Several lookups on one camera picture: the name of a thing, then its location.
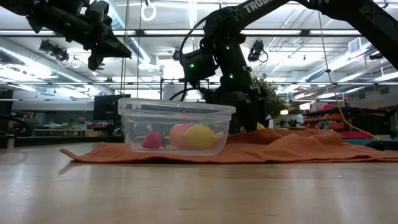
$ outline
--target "yellow cable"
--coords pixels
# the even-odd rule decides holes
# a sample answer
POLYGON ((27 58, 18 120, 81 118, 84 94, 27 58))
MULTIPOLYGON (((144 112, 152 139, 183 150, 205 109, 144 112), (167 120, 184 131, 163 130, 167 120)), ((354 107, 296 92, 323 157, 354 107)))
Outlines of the yellow cable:
POLYGON ((322 37, 323 54, 325 55, 326 69, 327 69, 327 72, 328 72, 328 75, 329 75, 329 81, 330 81, 330 84, 331 84, 331 88, 332 88, 333 92, 335 93, 337 107, 338 107, 338 110, 340 111, 341 117, 343 118, 344 122, 345 122, 348 126, 352 127, 353 129, 356 129, 356 130, 358 130, 358 131, 361 131, 362 133, 366 133, 366 134, 372 136, 374 139, 381 140, 381 138, 379 138, 379 137, 377 137, 377 136, 374 136, 374 135, 372 135, 371 133, 369 133, 369 132, 367 132, 367 131, 364 131, 364 130, 362 130, 362 129, 359 129, 359 128, 353 126, 353 125, 350 124, 350 123, 346 120, 346 118, 344 117, 343 111, 341 110, 341 107, 340 107, 340 105, 339 105, 339 100, 338 100, 338 97, 337 97, 337 93, 336 93, 336 90, 335 90, 335 86, 334 86, 334 84, 333 84, 333 81, 331 80, 331 75, 330 75, 330 72, 329 72, 329 64, 328 64, 328 60, 327 60, 327 57, 326 57, 325 41, 324 41, 324 38, 323 38, 323 29, 322 29, 321 12, 319 12, 319 11, 318 11, 318 18, 319 18, 319 24, 320 24, 320 30, 321 30, 321 37, 322 37))

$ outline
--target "laboratory room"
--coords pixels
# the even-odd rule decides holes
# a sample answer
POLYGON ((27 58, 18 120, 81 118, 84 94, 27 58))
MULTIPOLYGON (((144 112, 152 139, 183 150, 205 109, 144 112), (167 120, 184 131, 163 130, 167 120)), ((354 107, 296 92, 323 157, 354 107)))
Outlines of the laboratory room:
POLYGON ((0 1, 0 223, 397 223, 398 1, 0 1))

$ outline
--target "toy fruit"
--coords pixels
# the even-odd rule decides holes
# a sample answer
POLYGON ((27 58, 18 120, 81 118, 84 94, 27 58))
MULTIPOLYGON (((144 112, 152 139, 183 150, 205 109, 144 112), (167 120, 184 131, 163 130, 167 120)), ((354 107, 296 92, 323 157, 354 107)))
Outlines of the toy fruit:
POLYGON ((213 147, 219 140, 208 126, 196 124, 182 134, 182 139, 193 149, 204 150, 213 147))
POLYGON ((144 149, 158 149, 163 146, 163 137, 157 131, 151 131, 145 137, 142 147, 144 149))
MULTIPOLYGON (((260 129, 265 129, 265 127, 262 124, 257 122, 257 130, 260 130, 260 129)), ((244 129, 244 127, 241 127, 241 133, 246 133, 246 130, 244 129)))
POLYGON ((189 145, 182 139, 182 134, 192 127, 192 124, 176 124, 169 133, 170 143, 181 149, 188 148, 189 145))

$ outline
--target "plastic container lid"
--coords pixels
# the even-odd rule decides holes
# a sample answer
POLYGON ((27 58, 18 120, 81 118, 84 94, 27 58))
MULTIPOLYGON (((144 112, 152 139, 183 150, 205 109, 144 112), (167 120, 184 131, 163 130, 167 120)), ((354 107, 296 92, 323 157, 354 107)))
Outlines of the plastic container lid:
POLYGON ((149 100, 140 98, 122 98, 118 103, 118 113, 123 113, 144 110, 151 112, 162 113, 201 113, 201 114, 217 114, 217 115, 231 115, 235 113, 236 109, 233 106, 212 105, 207 103, 189 103, 181 101, 167 101, 167 100, 149 100))

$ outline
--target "ceiling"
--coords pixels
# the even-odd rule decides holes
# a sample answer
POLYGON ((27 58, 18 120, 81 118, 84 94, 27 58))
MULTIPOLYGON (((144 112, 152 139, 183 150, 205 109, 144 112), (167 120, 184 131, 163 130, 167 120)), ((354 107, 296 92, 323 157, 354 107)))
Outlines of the ceiling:
MULTIPOLYGON (((201 18, 207 16, 214 10, 217 10, 219 0, 199 0, 189 3, 188 0, 153 0, 151 4, 156 7, 156 15, 151 21, 144 21, 141 17, 141 1, 129 1, 129 15, 126 16, 127 1, 126 0, 107 0, 111 3, 112 9, 116 10, 115 14, 121 21, 126 21, 128 18, 127 29, 147 30, 147 29, 190 29, 192 24, 199 21, 201 18)), ((240 0, 222 0, 223 6, 239 4, 240 0)), ((387 1, 390 3, 386 11, 395 18, 398 18, 398 1, 387 1)), ((151 9, 146 9, 144 15, 149 17, 151 9)), ((343 21, 336 21, 327 16, 322 15, 322 24, 324 29, 352 29, 352 27, 343 21)), ((278 8, 272 13, 264 16, 256 22, 250 24, 248 29, 319 29, 318 13, 302 7, 294 2, 278 8)), ((119 26, 118 29, 124 29, 124 26, 119 26)), ((22 16, 17 16, 3 8, 0 8, 0 30, 31 30, 26 19, 22 16)), ((90 52, 83 50, 83 46, 71 42, 68 43, 61 37, 1 37, 6 39, 23 49, 33 52, 38 57, 46 58, 49 61, 56 63, 57 61, 50 55, 43 55, 39 50, 40 43, 44 39, 48 39, 51 43, 59 45, 68 50, 71 62, 60 63, 61 66, 68 66, 65 71, 73 72, 84 78, 84 82, 103 82, 107 78, 112 78, 119 82, 122 74, 122 60, 120 58, 106 58, 104 60, 103 70, 97 70, 93 73, 87 68, 87 60, 90 52)), ((326 59, 331 60, 341 52, 348 50, 348 44, 353 41, 355 37, 325 37, 325 53, 326 59)), ((127 82, 160 82, 160 78, 167 70, 167 76, 164 78, 182 78, 182 68, 178 62, 173 62, 171 59, 172 52, 180 47, 183 37, 165 36, 165 37, 134 37, 134 40, 142 47, 143 51, 148 55, 156 58, 156 65, 160 66, 159 70, 140 70, 137 57, 126 60, 126 76, 127 82)), ((200 37, 193 39, 189 38, 185 44, 184 52, 190 52, 200 37)), ((266 47, 266 52, 269 54, 269 59, 266 63, 254 62, 249 63, 253 68, 253 75, 262 75, 265 73, 270 81, 276 82, 302 82, 303 78, 307 77, 310 72, 325 64, 325 54, 322 46, 321 37, 253 37, 246 39, 245 43, 241 45, 245 57, 249 53, 249 49, 256 40, 262 40, 266 47)), ((366 68, 376 65, 376 63, 384 63, 382 61, 370 61, 363 57, 358 57, 340 66, 334 70, 336 80, 346 76, 358 73, 366 68)), ((215 77, 211 80, 217 82, 221 72, 218 71, 215 77)), ((365 73, 360 78, 369 77, 369 73, 365 73)), ((3 85, 0 88, 10 88, 11 86, 3 85)), ((106 86, 109 90, 120 89, 120 86, 106 86)), ((156 85, 128 85, 128 89, 145 89, 157 91, 160 88, 156 85)), ((285 85, 280 86, 280 89, 286 89, 285 85)), ((295 90, 295 94, 310 91, 305 88, 290 88, 289 91, 295 90)), ((280 91, 280 94, 286 94, 285 91, 280 91)))

